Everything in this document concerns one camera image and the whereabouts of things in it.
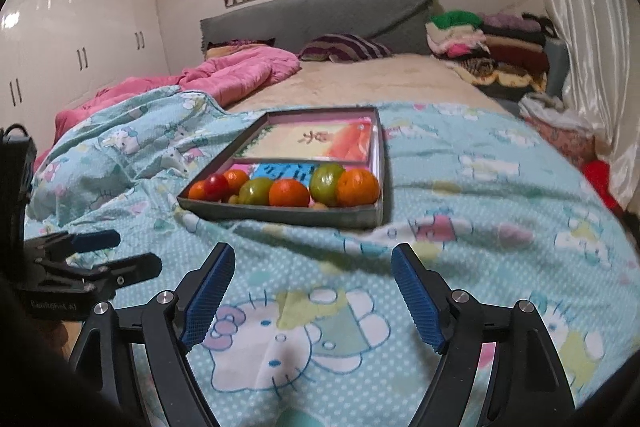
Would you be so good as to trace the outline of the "small orange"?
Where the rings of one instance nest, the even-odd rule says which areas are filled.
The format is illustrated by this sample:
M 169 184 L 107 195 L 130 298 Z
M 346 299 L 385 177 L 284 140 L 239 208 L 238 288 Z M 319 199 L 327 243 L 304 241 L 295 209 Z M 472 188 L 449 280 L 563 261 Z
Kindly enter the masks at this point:
M 193 183 L 188 192 L 188 199 L 193 200 L 206 200 L 207 199 L 207 185 L 204 180 Z

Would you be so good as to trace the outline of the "red cherry tomato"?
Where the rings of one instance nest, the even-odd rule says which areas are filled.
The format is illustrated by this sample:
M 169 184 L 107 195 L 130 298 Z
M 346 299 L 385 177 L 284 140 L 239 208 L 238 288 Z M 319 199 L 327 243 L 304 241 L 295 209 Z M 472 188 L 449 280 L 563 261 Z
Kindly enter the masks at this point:
M 204 196 L 209 202 L 221 202 L 231 193 L 229 182 L 221 173 L 213 173 L 204 180 Z

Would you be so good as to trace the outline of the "small green fruit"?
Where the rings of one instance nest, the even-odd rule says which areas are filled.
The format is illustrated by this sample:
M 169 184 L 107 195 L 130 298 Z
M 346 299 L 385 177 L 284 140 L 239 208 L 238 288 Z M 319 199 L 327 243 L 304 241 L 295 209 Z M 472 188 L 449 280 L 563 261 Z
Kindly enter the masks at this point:
M 269 192 L 273 181 L 264 176 L 249 179 L 240 188 L 239 204 L 250 206 L 268 206 Z

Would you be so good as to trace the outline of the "orange mandarin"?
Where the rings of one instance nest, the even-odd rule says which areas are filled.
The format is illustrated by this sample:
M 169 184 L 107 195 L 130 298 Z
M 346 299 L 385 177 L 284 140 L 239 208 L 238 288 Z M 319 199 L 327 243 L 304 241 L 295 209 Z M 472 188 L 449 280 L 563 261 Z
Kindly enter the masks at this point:
M 272 207 L 308 208 L 310 193 L 306 185 L 296 179 L 280 179 L 271 184 L 268 202 Z
M 228 182 L 231 195 L 239 195 L 242 186 L 246 182 L 250 181 L 250 176 L 246 171 L 242 169 L 229 169 L 226 170 L 222 175 Z

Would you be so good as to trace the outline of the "large green fruit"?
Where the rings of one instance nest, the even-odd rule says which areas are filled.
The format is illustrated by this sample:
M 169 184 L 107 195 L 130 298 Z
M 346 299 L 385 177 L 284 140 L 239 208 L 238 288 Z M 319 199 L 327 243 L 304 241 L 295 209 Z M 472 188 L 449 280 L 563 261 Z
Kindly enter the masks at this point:
M 335 207 L 337 182 L 344 172 L 345 168 L 337 162 L 326 162 L 314 168 L 309 183 L 309 192 L 314 202 Z

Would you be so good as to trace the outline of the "large orange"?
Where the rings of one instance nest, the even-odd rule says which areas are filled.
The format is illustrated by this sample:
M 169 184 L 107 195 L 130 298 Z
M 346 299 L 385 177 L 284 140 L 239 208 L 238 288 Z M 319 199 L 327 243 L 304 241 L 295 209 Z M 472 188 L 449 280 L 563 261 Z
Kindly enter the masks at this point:
M 378 178 L 367 169 L 344 171 L 337 180 L 335 196 L 341 207 L 374 204 L 380 197 Z

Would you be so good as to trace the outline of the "hello kitty blue blanket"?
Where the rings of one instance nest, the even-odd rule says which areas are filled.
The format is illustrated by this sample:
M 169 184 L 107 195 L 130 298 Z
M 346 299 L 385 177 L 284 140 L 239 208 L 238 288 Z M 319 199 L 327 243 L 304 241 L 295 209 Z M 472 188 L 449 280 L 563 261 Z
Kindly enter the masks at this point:
M 157 254 L 156 279 L 118 307 L 177 285 L 219 242 L 233 280 L 192 371 L 224 426 L 405 426 L 436 369 L 392 271 L 412 247 L 477 300 L 539 311 L 577 402 L 639 347 L 639 261 L 582 174 L 512 117 L 458 104 L 388 103 L 386 215 L 376 229 L 208 222 L 179 193 L 256 119 L 208 95 L 160 88 L 78 124 L 35 176 L 25 231 L 117 231 L 91 267 Z

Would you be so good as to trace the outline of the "pink workbook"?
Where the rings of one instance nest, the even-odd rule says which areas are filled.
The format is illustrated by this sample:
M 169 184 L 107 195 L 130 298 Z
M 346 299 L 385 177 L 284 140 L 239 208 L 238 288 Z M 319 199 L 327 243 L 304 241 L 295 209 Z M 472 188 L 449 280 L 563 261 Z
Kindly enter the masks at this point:
M 266 164 L 265 162 L 261 164 L 234 164 L 231 167 L 220 170 L 219 173 L 223 174 L 229 169 L 242 169 L 247 172 L 250 179 L 264 176 L 274 182 L 280 179 L 292 178 L 308 186 L 314 168 L 320 164 L 325 164 L 325 162 L 300 162 L 299 164 L 297 164 L 297 162 L 293 162 L 293 164 L 287 164 L 286 162 L 273 162 L 272 164 Z M 366 167 L 358 165 L 341 165 L 345 168 L 345 171 L 357 168 L 369 170 Z

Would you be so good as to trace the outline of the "grey cardboard tray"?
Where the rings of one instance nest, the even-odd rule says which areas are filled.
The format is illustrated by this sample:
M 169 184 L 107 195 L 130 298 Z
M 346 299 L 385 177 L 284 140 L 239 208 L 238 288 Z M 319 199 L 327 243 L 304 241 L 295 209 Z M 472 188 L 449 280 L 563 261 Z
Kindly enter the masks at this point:
M 213 174 L 243 171 L 250 178 L 271 181 L 293 179 L 311 188 L 312 173 L 323 165 L 345 170 L 364 169 L 385 182 L 385 150 L 378 110 L 369 105 L 273 110 L 257 118 L 214 157 L 192 180 L 204 181 Z M 305 227 L 370 229 L 382 225 L 385 202 L 363 206 L 318 209 L 272 207 L 207 202 L 189 195 L 187 186 L 177 196 L 180 207 L 206 221 L 256 220 Z

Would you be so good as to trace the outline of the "red cloth item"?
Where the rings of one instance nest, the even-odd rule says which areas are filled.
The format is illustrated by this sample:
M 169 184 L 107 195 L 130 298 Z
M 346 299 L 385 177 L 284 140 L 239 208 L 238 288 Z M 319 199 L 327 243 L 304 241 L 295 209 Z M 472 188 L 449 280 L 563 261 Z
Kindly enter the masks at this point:
M 595 159 L 582 166 L 582 174 L 602 199 L 603 204 L 617 218 L 623 217 L 624 210 L 608 189 L 610 183 L 610 166 L 607 162 Z

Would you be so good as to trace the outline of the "white wardrobe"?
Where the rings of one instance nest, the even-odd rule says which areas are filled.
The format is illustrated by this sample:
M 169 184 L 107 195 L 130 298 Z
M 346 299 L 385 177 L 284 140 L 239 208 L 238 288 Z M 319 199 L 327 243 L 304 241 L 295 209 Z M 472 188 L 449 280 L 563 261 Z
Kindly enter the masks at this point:
M 8 0 L 1 10 L 1 122 L 38 150 L 54 117 L 128 77 L 165 75 L 156 0 Z

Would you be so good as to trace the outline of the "pink quilt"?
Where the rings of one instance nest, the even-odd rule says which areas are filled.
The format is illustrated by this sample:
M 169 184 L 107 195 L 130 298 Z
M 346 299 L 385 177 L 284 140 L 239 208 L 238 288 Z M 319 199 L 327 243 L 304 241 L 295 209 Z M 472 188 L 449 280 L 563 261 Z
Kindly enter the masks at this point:
M 64 109 L 55 116 L 55 141 L 75 127 L 87 128 L 92 115 L 158 88 L 177 87 L 181 91 L 204 92 L 226 108 L 244 100 L 259 89 L 292 77 L 300 69 L 298 57 L 261 43 L 240 43 L 211 49 L 205 61 L 178 75 L 129 77 L 116 86 L 99 91 L 94 98 L 75 109 Z

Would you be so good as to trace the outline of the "orange cream booklet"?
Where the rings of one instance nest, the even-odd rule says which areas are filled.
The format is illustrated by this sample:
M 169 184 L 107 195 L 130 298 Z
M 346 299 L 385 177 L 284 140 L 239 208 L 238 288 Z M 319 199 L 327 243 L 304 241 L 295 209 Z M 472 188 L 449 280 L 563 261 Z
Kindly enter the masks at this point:
M 252 159 L 365 162 L 369 158 L 370 118 L 267 124 L 235 153 Z

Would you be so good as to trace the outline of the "floral fabric bundle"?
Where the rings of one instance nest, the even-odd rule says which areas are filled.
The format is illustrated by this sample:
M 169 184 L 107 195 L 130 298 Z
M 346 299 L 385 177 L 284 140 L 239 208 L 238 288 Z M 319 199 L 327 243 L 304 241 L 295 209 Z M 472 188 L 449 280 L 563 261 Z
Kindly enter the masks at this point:
M 596 132 L 590 122 L 557 97 L 527 93 L 518 102 L 520 116 L 576 168 L 597 159 Z

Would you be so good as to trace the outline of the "striped pillow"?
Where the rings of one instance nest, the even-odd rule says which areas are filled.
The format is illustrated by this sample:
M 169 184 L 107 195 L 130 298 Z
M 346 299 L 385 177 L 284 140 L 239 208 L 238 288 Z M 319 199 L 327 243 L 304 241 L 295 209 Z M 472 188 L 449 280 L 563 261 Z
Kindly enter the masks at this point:
M 384 44 L 352 34 L 326 34 L 312 39 L 299 52 L 302 62 L 350 64 L 392 57 Z

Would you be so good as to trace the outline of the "beige bed sheet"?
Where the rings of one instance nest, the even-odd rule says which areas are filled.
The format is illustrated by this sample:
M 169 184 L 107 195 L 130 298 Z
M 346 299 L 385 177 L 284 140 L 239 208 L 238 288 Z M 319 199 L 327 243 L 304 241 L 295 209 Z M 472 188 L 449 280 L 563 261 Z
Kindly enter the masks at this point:
M 303 62 L 295 75 L 249 95 L 228 111 L 378 102 L 454 103 L 505 112 L 444 62 L 418 54 L 398 54 L 352 64 Z

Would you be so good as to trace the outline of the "pile of folded clothes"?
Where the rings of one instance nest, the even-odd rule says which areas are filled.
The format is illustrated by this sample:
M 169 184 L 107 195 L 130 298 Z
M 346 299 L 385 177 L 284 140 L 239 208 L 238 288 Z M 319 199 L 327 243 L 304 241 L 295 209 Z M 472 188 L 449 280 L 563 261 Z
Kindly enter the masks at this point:
M 570 58 L 548 17 L 449 11 L 433 16 L 425 31 L 432 54 L 489 98 L 562 95 Z

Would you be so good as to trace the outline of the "grey headboard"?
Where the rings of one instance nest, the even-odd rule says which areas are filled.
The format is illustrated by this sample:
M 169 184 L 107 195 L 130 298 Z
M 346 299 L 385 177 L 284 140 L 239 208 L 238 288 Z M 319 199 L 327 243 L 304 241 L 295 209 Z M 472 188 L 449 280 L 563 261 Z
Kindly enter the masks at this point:
M 428 55 L 425 25 L 436 0 L 273 0 L 200 21 L 202 45 L 272 39 L 300 52 L 326 34 L 352 34 L 393 53 Z

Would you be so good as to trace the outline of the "white curtain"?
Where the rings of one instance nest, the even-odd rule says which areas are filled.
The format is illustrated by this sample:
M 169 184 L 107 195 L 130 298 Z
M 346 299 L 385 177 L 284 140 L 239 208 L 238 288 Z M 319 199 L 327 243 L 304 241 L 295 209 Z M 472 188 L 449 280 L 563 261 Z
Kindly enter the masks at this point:
M 570 52 L 563 95 L 596 132 L 611 168 L 608 191 L 639 209 L 639 2 L 546 0 Z

